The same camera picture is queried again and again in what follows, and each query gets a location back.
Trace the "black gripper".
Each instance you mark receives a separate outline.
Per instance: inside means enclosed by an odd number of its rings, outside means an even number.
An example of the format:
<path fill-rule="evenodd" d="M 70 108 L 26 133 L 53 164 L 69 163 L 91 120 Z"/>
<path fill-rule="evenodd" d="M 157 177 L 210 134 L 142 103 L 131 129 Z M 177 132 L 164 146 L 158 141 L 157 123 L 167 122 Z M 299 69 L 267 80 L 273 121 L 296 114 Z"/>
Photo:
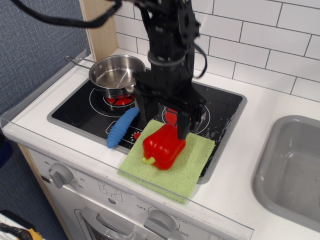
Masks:
<path fill-rule="evenodd" d="M 203 121 L 206 100 L 195 89 L 192 75 L 182 63 L 175 67 L 152 64 L 135 74 L 134 91 L 141 118 L 148 123 L 159 111 L 159 104 L 178 112 L 177 137 L 185 140 L 195 124 Z"/>

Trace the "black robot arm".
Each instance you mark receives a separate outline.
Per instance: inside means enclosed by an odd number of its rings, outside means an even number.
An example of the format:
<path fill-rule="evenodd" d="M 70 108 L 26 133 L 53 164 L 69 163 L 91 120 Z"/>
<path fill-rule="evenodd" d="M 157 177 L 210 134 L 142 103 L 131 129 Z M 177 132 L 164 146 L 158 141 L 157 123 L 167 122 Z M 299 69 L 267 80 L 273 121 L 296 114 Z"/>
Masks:
<path fill-rule="evenodd" d="M 184 140 L 204 114 L 205 98 L 194 88 L 195 44 L 200 23 L 190 0 L 135 0 L 149 39 L 151 69 L 134 75 L 141 117 L 150 121 L 159 104 L 177 111 L 177 137 Z"/>

